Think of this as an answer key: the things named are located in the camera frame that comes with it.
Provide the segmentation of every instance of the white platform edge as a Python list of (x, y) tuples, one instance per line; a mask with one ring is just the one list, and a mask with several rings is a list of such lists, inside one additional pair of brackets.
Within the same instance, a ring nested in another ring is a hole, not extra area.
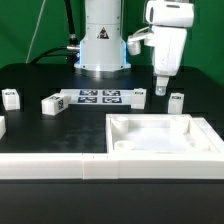
[(194, 121), (219, 153), (154, 153), (144, 158), (106, 153), (2, 153), (0, 179), (224, 179), (224, 142), (206, 120)]

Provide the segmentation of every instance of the green backdrop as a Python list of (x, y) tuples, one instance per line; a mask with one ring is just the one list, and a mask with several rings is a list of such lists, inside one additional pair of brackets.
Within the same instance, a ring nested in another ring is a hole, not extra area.
[[(123, 38), (145, 26), (142, 22), (145, 0), (125, 0)], [(1, 0), (0, 67), (25, 63), (42, 0)], [(73, 0), (77, 36), (85, 31), (84, 0)], [(194, 26), (188, 32), (182, 64), (202, 70), (224, 86), (224, 1), (195, 0)], [(68, 26), (64, 0), (47, 0), (30, 59), (40, 53), (68, 44)], [(129, 57), (136, 65), (148, 65), (150, 50)], [(64, 57), (43, 59), (42, 63), (66, 63)]]

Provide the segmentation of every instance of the black table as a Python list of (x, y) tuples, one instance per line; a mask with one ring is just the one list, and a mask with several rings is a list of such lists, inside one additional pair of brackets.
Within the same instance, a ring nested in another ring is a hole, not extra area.
[[(104, 153), (106, 113), (167, 114), (170, 93), (185, 94), (183, 113), (204, 117), (224, 137), (224, 88), (202, 72), (182, 67), (171, 78), (167, 94), (154, 94), (152, 67), (134, 67), (130, 76), (94, 80), (80, 77), (67, 65), (14, 64), (0, 70), (0, 88), (15, 88), (21, 97), (20, 111), (5, 111), (7, 133), (0, 152)], [(61, 89), (147, 89), (144, 110), (130, 106), (70, 105), (55, 117), (42, 115), (41, 100)]]
[[(0, 88), (15, 88), (20, 111), (4, 110), (7, 133), (0, 153), (104, 153), (106, 113), (167, 113), (170, 93), (185, 94), (183, 113), (204, 117), (224, 138), (224, 88), (201, 71), (181, 67), (167, 94), (155, 96), (152, 67), (133, 67), (112, 80), (80, 77), (67, 65), (12, 64)], [(41, 99), (61, 89), (147, 88), (144, 110), (130, 106), (70, 105), (42, 115)], [(0, 220), (11, 223), (223, 224), (223, 180), (1, 180)]]

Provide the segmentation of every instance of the white plastic box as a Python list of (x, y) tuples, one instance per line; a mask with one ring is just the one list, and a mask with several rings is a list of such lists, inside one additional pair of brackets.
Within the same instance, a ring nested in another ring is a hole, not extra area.
[(171, 93), (168, 105), (168, 114), (182, 114), (184, 94)]
[(131, 99), (131, 108), (144, 109), (145, 101), (146, 101), (146, 89), (134, 89)]
[(0, 139), (5, 134), (6, 128), (5, 128), (5, 117), (0, 116)]
[(71, 97), (66, 94), (56, 93), (41, 101), (42, 114), (56, 115), (68, 108)]
[(6, 110), (20, 109), (20, 99), (15, 89), (2, 90), (2, 100)]

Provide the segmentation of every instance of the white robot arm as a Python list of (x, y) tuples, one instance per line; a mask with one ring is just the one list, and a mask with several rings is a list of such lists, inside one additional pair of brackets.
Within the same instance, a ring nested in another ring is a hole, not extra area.
[(149, 0), (146, 20), (152, 25), (129, 36), (127, 46), (131, 55), (141, 52), (139, 40), (153, 47), (152, 64), (156, 80), (156, 95), (164, 96), (170, 76), (178, 72), (185, 41), (186, 28), (194, 20), (194, 5), (188, 0)]

